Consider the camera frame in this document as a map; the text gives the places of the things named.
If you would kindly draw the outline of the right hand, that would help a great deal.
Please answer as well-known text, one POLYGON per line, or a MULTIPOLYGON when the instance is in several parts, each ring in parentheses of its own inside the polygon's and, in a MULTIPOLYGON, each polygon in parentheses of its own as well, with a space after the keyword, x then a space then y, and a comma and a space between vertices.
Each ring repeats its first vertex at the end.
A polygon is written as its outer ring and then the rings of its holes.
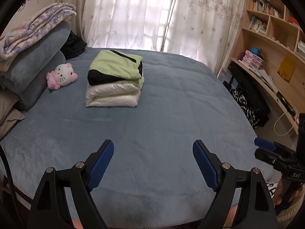
MULTIPOLYGON (((274 196, 272 198, 272 202, 274 206, 281 204, 282 192, 283 192, 283 179, 280 179, 277 184, 277 188, 275 190, 274 196)), ((292 195, 293 200, 291 205, 297 203, 301 199, 303 194, 304 194, 304 185, 302 185, 297 191, 293 193, 292 195)))

